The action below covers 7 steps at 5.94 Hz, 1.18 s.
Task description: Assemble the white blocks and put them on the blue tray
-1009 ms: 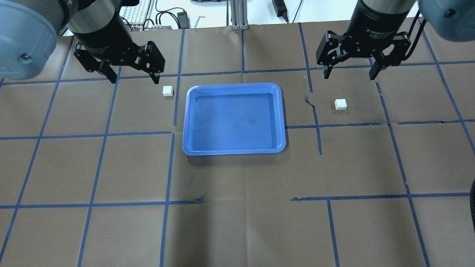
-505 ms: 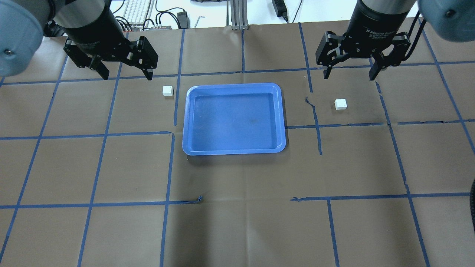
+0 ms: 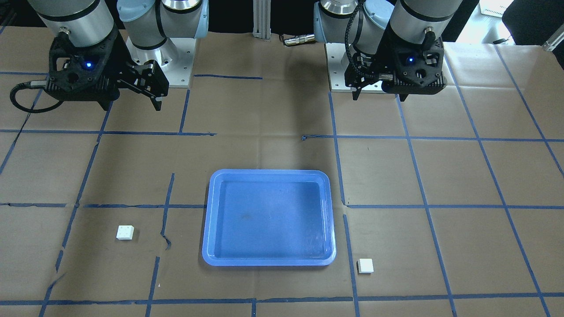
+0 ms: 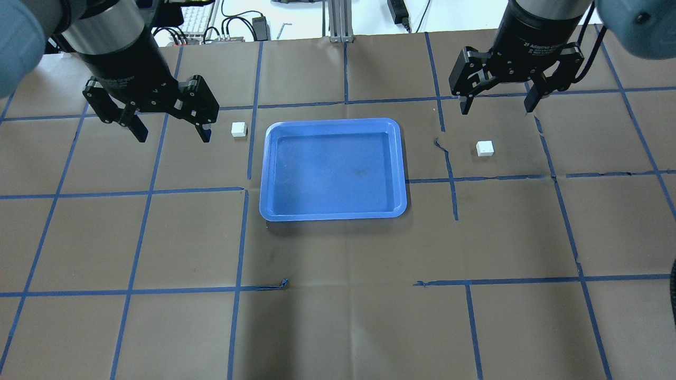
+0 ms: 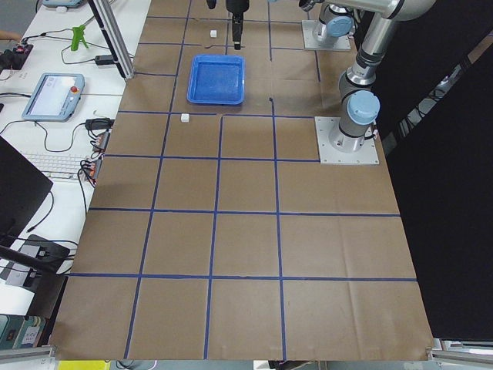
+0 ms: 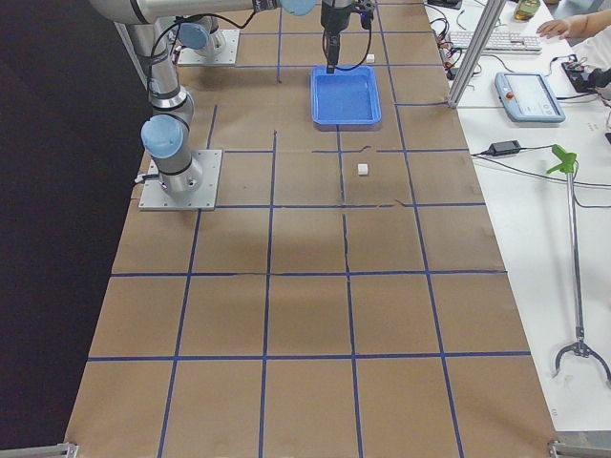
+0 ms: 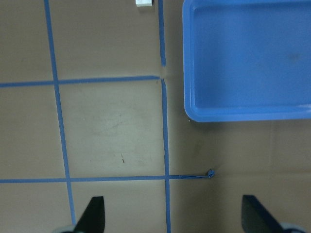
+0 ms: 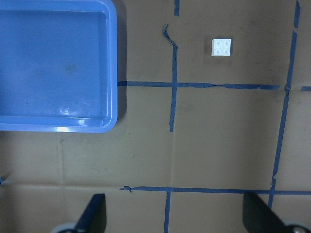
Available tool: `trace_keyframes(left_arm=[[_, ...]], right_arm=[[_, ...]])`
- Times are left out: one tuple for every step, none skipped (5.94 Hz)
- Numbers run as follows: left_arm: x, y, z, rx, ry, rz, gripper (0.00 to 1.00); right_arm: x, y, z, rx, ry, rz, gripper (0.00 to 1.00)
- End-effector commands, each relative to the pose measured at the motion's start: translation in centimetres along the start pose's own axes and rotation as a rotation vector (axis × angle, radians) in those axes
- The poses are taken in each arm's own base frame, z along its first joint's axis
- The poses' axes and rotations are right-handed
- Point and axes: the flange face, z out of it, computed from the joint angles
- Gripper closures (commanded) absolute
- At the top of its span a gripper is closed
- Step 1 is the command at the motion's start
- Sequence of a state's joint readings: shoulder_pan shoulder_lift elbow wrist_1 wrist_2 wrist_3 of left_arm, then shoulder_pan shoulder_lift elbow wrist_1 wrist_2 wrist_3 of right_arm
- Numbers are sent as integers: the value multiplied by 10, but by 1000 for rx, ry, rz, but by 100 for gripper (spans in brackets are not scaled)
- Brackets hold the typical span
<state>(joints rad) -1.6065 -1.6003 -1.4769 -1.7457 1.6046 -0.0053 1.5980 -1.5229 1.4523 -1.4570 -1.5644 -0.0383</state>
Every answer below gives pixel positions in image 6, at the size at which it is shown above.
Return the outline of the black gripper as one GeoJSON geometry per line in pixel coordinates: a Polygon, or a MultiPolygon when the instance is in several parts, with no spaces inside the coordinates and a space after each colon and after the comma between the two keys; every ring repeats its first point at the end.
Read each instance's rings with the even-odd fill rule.
{"type": "Polygon", "coordinates": [[[363,30],[369,31],[371,29],[371,22],[373,20],[373,3],[371,1],[322,1],[321,25],[325,31],[327,74],[335,73],[341,49],[340,33],[349,26],[352,14],[359,15],[363,30]]]}

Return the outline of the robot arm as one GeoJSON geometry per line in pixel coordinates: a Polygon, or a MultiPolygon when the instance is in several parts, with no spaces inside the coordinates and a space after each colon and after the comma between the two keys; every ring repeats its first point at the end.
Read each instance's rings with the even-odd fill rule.
{"type": "Polygon", "coordinates": [[[207,59],[217,57],[226,44],[218,19],[211,16],[181,24],[178,29],[178,40],[183,47],[207,59]]]}
{"type": "Polygon", "coordinates": [[[190,123],[195,110],[191,94],[179,84],[166,35],[173,31],[180,43],[203,49],[188,41],[188,29],[201,29],[208,35],[214,25],[230,11],[248,11],[251,16],[281,8],[303,16],[315,7],[313,1],[93,1],[92,7],[105,18],[121,25],[127,33],[127,47],[133,51],[135,66],[144,75],[144,83],[153,116],[140,132],[145,150],[158,170],[158,193],[173,200],[183,200],[189,207],[195,196],[209,185],[217,188],[218,176],[210,181],[209,168],[203,160],[211,152],[197,153],[187,146],[190,123]]]}

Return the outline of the person hand on keyboard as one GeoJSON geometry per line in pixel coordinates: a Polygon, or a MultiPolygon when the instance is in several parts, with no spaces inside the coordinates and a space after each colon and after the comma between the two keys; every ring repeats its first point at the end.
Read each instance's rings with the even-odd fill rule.
{"type": "Polygon", "coordinates": [[[547,21],[537,28],[537,35],[545,38],[586,38],[591,35],[588,16],[580,14],[547,21]]]}

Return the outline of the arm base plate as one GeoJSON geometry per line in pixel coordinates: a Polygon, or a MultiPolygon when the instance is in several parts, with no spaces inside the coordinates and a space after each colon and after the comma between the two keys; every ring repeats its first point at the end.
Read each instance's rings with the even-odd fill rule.
{"type": "Polygon", "coordinates": [[[234,66],[240,41],[239,30],[209,32],[196,26],[179,32],[178,65],[183,67],[234,66]]]}
{"type": "Polygon", "coordinates": [[[138,208],[141,211],[214,211],[221,174],[222,150],[192,150],[190,167],[180,175],[158,171],[151,159],[138,208]]]}

